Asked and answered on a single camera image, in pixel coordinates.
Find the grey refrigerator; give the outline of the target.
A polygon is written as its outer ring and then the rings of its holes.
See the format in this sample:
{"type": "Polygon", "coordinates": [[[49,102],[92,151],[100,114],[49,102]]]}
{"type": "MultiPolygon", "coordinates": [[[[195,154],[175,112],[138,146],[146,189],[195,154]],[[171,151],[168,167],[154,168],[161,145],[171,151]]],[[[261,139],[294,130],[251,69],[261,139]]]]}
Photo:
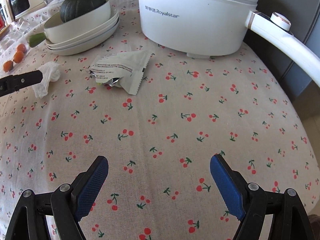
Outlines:
{"type": "MultiPolygon", "coordinates": [[[[259,0],[257,10],[284,15],[293,35],[319,55],[319,0],[259,0]]],[[[250,30],[244,42],[274,75],[301,120],[319,115],[319,87],[296,63],[250,30]]]]}

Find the white electric cooking pot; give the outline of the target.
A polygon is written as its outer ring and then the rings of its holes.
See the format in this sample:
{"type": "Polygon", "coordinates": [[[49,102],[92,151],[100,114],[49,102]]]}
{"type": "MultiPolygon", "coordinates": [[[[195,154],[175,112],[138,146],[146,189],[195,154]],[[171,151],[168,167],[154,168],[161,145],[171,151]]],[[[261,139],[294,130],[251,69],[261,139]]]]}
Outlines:
{"type": "Polygon", "coordinates": [[[143,34],[153,42],[207,59],[239,50],[251,30],[319,83],[319,57],[296,39],[282,14],[257,11],[258,0],[138,0],[143,34]]]}

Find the cherry print tablecloth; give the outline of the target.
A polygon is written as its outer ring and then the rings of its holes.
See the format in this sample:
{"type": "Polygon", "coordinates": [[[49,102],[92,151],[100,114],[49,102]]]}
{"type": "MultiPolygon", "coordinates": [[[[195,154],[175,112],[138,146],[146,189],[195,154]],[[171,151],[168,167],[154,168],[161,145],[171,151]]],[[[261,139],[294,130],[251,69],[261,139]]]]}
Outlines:
{"type": "Polygon", "coordinates": [[[217,153],[266,191],[294,188],[307,211],[319,203],[301,120],[248,45],[190,59],[143,35],[138,0],[110,2],[120,23],[104,43],[73,56],[42,43],[15,69],[59,64],[44,98],[30,87],[1,98],[1,239],[24,190],[70,183],[98,155],[109,173],[80,222],[87,239],[232,239],[239,223],[209,170],[217,153]],[[139,50],[151,57],[136,95],[87,71],[97,57],[139,50]]]}

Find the white tissue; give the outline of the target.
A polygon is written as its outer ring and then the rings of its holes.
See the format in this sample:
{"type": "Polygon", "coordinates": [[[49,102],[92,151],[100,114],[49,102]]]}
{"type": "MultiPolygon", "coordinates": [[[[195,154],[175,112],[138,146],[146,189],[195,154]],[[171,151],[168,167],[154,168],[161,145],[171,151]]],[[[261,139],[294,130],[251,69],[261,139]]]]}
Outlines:
{"type": "Polygon", "coordinates": [[[42,73],[42,81],[32,85],[32,88],[35,97],[41,99],[48,94],[49,84],[56,82],[60,78],[60,65],[50,61],[40,66],[38,70],[42,73]]]}

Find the white snack packet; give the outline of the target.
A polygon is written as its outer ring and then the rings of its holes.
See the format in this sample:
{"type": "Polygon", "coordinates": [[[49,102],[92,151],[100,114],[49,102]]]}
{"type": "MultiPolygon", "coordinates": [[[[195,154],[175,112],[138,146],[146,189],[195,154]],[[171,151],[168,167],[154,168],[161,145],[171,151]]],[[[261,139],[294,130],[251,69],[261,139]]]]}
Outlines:
{"type": "Polygon", "coordinates": [[[97,57],[87,71],[98,84],[119,87],[136,95],[150,57],[147,50],[104,55],[97,57]]]}

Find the dark green pumpkin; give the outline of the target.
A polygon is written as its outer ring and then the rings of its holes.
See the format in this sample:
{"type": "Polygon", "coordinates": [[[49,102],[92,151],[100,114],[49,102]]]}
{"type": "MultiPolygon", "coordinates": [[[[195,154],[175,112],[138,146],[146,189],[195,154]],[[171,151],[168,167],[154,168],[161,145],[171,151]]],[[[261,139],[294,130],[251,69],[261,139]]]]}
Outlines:
{"type": "Polygon", "coordinates": [[[60,8],[63,23],[78,18],[104,5],[106,0],[64,0],[60,8]]]}

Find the small orange fruit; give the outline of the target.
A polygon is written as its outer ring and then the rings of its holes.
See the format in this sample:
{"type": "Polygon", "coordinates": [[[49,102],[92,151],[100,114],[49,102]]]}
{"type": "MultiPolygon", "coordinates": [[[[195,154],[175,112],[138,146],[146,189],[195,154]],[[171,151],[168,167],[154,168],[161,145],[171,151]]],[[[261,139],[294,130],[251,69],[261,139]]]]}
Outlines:
{"type": "Polygon", "coordinates": [[[14,54],[14,57],[13,57],[13,61],[15,63],[20,63],[24,58],[24,52],[23,51],[16,51],[16,53],[14,54]]]}
{"type": "Polygon", "coordinates": [[[3,71],[5,73],[10,72],[12,68],[13,68],[13,62],[11,60],[8,60],[3,64],[3,71]]]}
{"type": "Polygon", "coordinates": [[[22,53],[26,53],[27,51],[27,47],[25,46],[25,44],[19,44],[17,47],[16,47],[16,51],[17,52],[22,52],[22,53]]]}

